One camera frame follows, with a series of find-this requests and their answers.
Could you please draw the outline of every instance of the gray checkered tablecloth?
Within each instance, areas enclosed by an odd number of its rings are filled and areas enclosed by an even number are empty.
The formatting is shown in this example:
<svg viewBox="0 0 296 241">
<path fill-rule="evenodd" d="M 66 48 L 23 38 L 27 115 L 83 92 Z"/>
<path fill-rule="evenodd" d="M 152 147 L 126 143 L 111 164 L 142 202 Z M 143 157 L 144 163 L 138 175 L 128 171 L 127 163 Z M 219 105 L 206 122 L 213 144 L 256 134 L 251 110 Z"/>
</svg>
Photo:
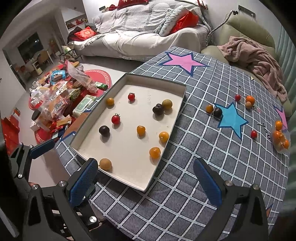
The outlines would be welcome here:
<svg viewBox="0 0 296 241">
<path fill-rule="evenodd" d="M 192 51 L 174 47 L 167 52 L 183 56 Z M 194 240 L 206 226 L 216 208 L 193 173 L 192 165 L 197 157 L 203 157 L 224 180 L 232 180 L 235 185 L 260 185 L 265 206 L 272 205 L 269 231 L 282 206 L 289 155 L 277 153 L 268 139 L 272 122 L 279 119 L 275 107 L 281 109 L 281 105 L 237 68 L 203 54 L 193 53 L 193 56 L 208 66 L 194 67 L 193 76 L 178 66 L 159 65 L 169 60 L 167 53 L 159 54 L 132 72 L 187 85 L 181 112 L 148 190 L 142 193 L 101 172 L 97 175 L 91 202 L 134 240 Z M 254 96 L 260 109 L 247 111 L 243 104 L 235 103 L 238 114 L 248 121 L 242 127 L 242 139 L 231 128 L 217 128 L 219 120 L 205 112 L 208 104 L 229 106 L 237 93 Z M 256 141 L 250 138 L 252 129 L 258 132 Z M 71 133 L 64 138 L 56 149 L 70 175 L 80 168 L 77 154 L 69 148 L 73 136 Z M 234 208 L 220 239 L 229 234 L 238 209 L 239 205 Z"/>
</svg>

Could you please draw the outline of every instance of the white tray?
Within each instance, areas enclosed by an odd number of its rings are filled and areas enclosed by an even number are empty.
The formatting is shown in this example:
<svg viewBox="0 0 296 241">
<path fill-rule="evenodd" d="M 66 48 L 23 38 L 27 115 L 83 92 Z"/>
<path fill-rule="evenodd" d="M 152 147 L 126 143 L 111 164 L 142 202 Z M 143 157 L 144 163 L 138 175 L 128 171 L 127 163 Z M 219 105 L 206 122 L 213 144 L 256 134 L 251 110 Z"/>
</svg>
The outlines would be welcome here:
<svg viewBox="0 0 296 241">
<path fill-rule="evenodd" d="M 101 98 L 97 106 L 85 119 L 70 146 L 83 159 L 94 158 L 98 162 L 108 158 L 112 170 L 102 172 L 135 189 L 145 191 L 159 163 L 149 156 L 152 147 L 159 147 L 161 156 L 165 144 L 159 140 L 159 133 L 171 134 L 175 125 L 186 85 L 169 80 L 146 77 L 136 74 L 125 74 Z M 128 94 L 135 93 L 136 100 L 130 103 Z M 106 99 L 114 98 L 115 105 L 108 107 Z M 173 102 L 172 111 L 160 118 L 152 108 L 163 100 Z M 112 116 L 120 114 L 120 125 L 115 127 Z M 106 125 L 110 137 L 102 137 L 99 128 Z M 137 126 L 145 126 L 146 135 L 137 135 Z"/>
</svg>

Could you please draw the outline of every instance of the pink star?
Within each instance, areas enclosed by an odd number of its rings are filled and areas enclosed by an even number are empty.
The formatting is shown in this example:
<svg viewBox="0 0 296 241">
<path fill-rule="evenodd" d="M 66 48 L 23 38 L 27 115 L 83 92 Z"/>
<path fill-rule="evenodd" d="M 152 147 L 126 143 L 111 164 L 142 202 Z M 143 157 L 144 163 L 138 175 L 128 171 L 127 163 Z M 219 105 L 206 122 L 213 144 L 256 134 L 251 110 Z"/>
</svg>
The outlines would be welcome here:
<svg viewBox="0 0 296 241">
<path fill-rule="evenodd" d="M 193 76 L 194 66 L 203 66 L 207 67 L 207 65 L 202 64 L 193 58 L 193 53 L 189 53 L 183 56 L 175 55 L 172 53 L 167 53 L 170 60 L 161 63 L 160 65 L 175 65 L 184 69 L 190 76 Z"/>
<path fill-rule="evenodd" d="M 277 107 L 274 106 L 274 108 L 276 109 L 276 112 L 279 114 L 279 116 L 281 117 L 281 121 L 283 123 L 283 126 L 288 129 L 288 125 L 287 125 L 287 120 L 286 120 L 286 116 L 285 116 L 285 112 L 283 110 L 283 107 L 281 107 L 281 110 L 279 110 Z"/>
</svg>

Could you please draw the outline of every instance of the sofa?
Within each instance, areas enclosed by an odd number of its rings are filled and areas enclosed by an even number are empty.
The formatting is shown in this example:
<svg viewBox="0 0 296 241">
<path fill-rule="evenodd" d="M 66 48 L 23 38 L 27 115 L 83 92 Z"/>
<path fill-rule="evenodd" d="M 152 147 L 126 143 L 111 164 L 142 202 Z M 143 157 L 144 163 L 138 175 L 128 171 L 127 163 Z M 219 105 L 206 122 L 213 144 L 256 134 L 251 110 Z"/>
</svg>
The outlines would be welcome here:
<svg viewBox="0 0 296 241">
<path fill-rule="evenodd" d="M 162 37 L 157 28 L 170 10 L 180 6 L 199 16 L 199 22 L 192 28 Z M 205 40 L 211 31 L 200 7 L 182 0 L 150 0 L 147 4 L 99 12 L 93 21 L 99 34 L 85 41 L 74 41 L 78 55 L 147 61 L 173 46 L 200 53 L 206 47 Z"/>
<path fill-rule="evenodd" d="M 221 32 L 217 38 L 217 45 L 224 45 L 227 43 L 230 36 L 252 39 L 261 44 L 276 61 L 279 60 L 279 57 L 276 55 L 275 43 L 270 33 L 250 18 L 243 15 L 231 15 L 228 21 L 221 27 Z M 264 86 L 263 83 L 246 68 L 239 66 L 237 63 L 228 62 L 217 46 L 208 46 L 202 50 L 202 53 L 223 63 L 242 69 L 246 74 L 250 75 Z M 285 116 L 289 118 L 292 115 L 292 105 L 288 98 L 282 103 L 282 106 Z"/>
</svg>

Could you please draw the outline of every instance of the beige armchair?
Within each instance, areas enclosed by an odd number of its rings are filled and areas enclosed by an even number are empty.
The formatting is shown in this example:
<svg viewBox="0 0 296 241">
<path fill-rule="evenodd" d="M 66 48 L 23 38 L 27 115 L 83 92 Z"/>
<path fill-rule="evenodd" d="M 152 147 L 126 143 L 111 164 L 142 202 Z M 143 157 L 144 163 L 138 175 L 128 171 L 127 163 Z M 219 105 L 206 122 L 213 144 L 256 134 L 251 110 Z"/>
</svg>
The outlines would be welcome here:
<svg viewBox="0 0 296 241">
<path fill-rule="evenodd" d="M 230 36 L 244 37 L 260 43 L 271 54 L 271 56 L 273 56 L 275 60 L 278 61 L 278 56 L 276 55 L 275 44 L 272 36 L 266 29 L 261 27 L 252 19 L 239 14 L 231 15 L 228 21 L 221 27 L 221 32 L 218 37 L 217 44 L 224 45 L 228 42 Z M 246 68 L 243 68 L 236 63 L 228 62 L 223 57 L 222 52 L 217 48 L 217 46 L 208 46 L 204 50 L 202 50 L 202 53 L 211 56 L 223 63 L 242 69 L 246 74 L 252 76 L 257 82 L 264 86 L 262 82 Z M 289 99 L 282 103 L 282 105 L 286 117 L 290 117 L 292 115 L 292 106 Z"/>
</svg>

